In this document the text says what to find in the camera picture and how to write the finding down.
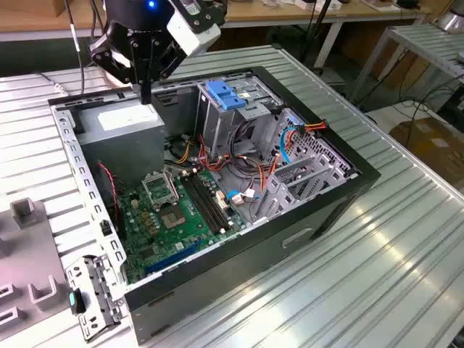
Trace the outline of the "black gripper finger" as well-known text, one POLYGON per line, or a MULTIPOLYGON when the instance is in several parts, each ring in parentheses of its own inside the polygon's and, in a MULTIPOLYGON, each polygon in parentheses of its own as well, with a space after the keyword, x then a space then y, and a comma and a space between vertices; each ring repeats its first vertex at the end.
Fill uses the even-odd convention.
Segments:
POLYGON ((146 67, 140 55, 138 37, 118 22, 89 46, 91 59, 113 78, 131 84, 142 105, 146 105, 146 67))
POLYGON ((185 51, 175 40, 149 39, 148 62, 146 63, 146 104, 152 102, 152 85, 168 78, 185 58, 185 51))

